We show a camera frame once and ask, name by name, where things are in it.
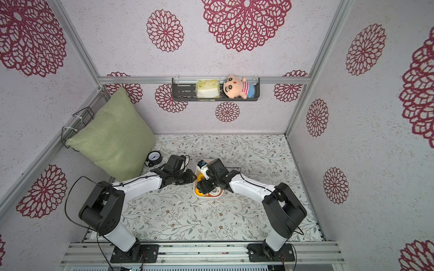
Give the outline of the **orange white tape roll bottom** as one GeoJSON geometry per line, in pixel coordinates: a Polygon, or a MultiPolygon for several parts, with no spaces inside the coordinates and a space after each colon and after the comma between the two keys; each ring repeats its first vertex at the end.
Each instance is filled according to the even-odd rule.
{"type": "Polygon", "coordinates": [[[209,197],[219,197],[222,194],[222,190],[221,189],[214,189],[213,191],[208,193],[209,197]]]}

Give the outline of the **white plastic storage box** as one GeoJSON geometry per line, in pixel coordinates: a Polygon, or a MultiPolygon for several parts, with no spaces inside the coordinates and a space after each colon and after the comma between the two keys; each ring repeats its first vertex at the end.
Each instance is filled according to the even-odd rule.
{"type": "Polygon", "coordinates": [[[224,194],[224,191],[220,187],[216,187],[214,190],[212,190],[211,192],[209,192],[207,194],[201,193],[198,189],[197,184],[203,180],[206,180],[206,178],[198,169],[196,169],[195,175],[197,176],[197,179],[193,183],[193,192],[194,192],[194,195],[196,197],[198,197],[200,199],[207,199],[207,200],[208,199],[218,199],[224,194]]]}

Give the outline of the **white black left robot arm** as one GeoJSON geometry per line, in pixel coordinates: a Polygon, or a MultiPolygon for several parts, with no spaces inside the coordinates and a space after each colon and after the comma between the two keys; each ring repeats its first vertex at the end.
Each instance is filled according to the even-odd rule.
{"type": "Polygon", "coordinates": [[[142,176],[113,184],[97,183],[79,211],[79,218],[119,250],[130,252],[140,242],[121,222],[128,202],[169,185],[193,183],[196,175],[188,168],[190,160],[189,156],[172,155],[165,164],[142,176]]]}

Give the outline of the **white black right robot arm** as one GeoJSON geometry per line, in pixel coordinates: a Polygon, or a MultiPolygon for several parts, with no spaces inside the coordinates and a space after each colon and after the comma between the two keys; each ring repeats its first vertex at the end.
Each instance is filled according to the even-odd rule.
{"type": "Polygon", "coordinates": [[[287,184],[281,182],[273,186],[256,181],[237,168],[225,167],[220,159],[209,163],[201,160],[196,169],[204,176],[197,184],[200,193],[207,194],[219,187],[263,205],[272,227],[263,243],[265,252],[276,255],[294,232],[302,233],[300,225],[307,217],[307,211],[287,184]]]}

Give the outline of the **black pressure gauge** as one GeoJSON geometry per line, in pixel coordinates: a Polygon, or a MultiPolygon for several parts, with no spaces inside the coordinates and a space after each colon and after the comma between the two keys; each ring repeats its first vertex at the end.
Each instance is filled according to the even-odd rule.
{"type": "Polygon", "coordinates": [[[163,160],[162,154],[159,151],[151,151],[145,160],[147,167],[155,167],[163,160]]]}

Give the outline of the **green square pillow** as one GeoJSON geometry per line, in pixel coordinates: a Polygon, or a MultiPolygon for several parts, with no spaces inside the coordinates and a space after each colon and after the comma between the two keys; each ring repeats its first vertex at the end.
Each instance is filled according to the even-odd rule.
{"type": "Polygon", "coordinates": [[[108,175],[127,181],[141,175],[156,137],[120,87],[94,119],[66,145],[80,152],[108,175]]]}

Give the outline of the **yellow green sponge pack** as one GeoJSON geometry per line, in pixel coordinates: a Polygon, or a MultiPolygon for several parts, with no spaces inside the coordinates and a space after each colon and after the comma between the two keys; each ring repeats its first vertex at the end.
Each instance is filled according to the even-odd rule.
{"type": "Polygon", "coordinates": [[[196,97],[199,99],[219,98],[219,80],[200,80],[196,83],[196,97]]]}

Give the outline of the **plush doll striped shirt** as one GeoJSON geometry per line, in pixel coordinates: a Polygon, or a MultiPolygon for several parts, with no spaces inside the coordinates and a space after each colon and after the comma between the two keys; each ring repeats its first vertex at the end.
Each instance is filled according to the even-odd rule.
{"type": "Polygon", "coordinates": [[[248,82],[245,77],[241,79],[231,74],[223,83],[223,92],[230,99],[238,97],[242,99],[254,98],[255,86],[253,83],[248,82]]]}

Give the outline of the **black wall shelf basket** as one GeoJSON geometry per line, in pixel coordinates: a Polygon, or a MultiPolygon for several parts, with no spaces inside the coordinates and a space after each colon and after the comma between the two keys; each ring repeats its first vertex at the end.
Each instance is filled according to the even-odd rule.
{"type": "Polygon", "coordinates": [[[172,78],[172,97],[177,102],[255,102],[260,96],[261,80],[258,77],[247,77],[247,82],[254,87],[254,96],[243,99],[230,99],[223,90],[224,79],[219,78],[219,86],[211,86],[206,90],[197,90],[197,84],[204,80],[217,80],[211,77],[181,79],[172,78]]]}

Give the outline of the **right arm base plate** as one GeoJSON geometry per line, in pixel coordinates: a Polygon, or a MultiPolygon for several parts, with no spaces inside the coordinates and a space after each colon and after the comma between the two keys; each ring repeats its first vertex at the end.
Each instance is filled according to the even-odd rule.
{"type": "Polygon", "coordinates": [[[249,261],[253,263],[259,262],[295,262],[296,253],[293,246],[289,243],[278,250],[274,251],[266,243],[250,243],[247,245],[249,261]]]}

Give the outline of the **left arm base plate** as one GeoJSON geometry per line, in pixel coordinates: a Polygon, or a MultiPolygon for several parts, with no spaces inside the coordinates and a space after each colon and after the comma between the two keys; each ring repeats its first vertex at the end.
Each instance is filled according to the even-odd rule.
{"type": "Polygon", "coordinates": [[[159,253],[159,245],[134,245],[129,251],[124,252],[114,247],[110,263],[156,263],[159,253]]]}

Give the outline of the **aluminium front rail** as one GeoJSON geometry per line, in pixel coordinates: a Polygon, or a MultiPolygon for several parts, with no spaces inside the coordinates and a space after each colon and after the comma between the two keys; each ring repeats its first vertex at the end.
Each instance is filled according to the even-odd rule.
{"type": "MultiPolygon", "coordinates": [[[[336,242],[288,242],[274,261],[250,250],[250,242],[143,242],[144,254],[151,266],[156,265],[235,265],[284,264],[343,265],[341,249],[336,242]]],[[[107,242],[70,243],[59,266],[116,266],[114,245],[107,242]]]]}

